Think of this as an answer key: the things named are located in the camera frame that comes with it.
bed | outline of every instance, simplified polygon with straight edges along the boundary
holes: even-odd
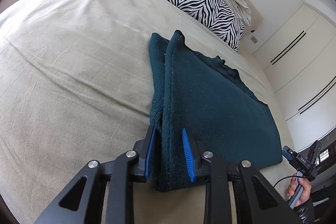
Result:
[[[252,11],[256,28],[262,17]],[[188,47],[239,71],[269,105],[282,145],[293,146],[252,55],[243,47],[237,54],[168,1],[20,0],[0,15],[0,193],[19,223],[33,223],[89,160],[113,160],[145,136],[148,41],[177,29]],[[295,171],[283,161],[261,172],[273,184]],[[286,186],[277,187],[282,196]],[[135,221],[203,223],[204,198],[203,186],[158,193],[135,184]]]

silver screw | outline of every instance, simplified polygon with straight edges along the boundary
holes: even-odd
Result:
[[[209,158],[212,158],[212,157],[213,157],[213,153],[210,152],[210,151],[205,151],[205,152],[203,153],[203,156],[204,156],[204,158],[209,159]]]
[[[137,152],[135,152],[134,150],[130,150],[130,151],[126,152],[126,157],[133,158],[133,157],[135,157],[136,154],[137,154]]]
[[[250,167],[250,166],[251,166],[251,162],[248,161],[248,160],[243,160],[243,161],[241,162],[241,165],[242,165],[243,167]]]
[[[90,168],[95,168],[95,167],[97,167],[97,165],[98,165],[98,161],[96,161],[96,160],[92,160],[88,163],[88,166]]]

dark green towel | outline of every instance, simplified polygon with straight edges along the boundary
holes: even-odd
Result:
[[[182,129],[226,160],[250,160],[261,169],[282,161],[279,132],[266,104],[218,56],[192,51],[176,31],[167,40],[152,34],[149,54],[154,81],[151,125],[161,133],[159,191],[189,187]]]

power cord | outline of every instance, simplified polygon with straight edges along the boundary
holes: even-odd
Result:
[[[302,176],[287,176],[287,177],[284,177],[284,178],[282,178],[282,179],[279,179],[279,180],[277,181],[277,183],[274,184],[273,188],[275,188],[276,185],[277,185],[280,181],[282,181],[282,180],[284,180],[284,179],[288,179],[288,178],[303,178],[303,179],[307,179],[308,177],[302,177]]]

wall switch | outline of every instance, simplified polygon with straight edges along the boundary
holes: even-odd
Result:
[[[251,40],[253,41],[254,44],[258,42],[258,40],[254,36],[251,37]]]

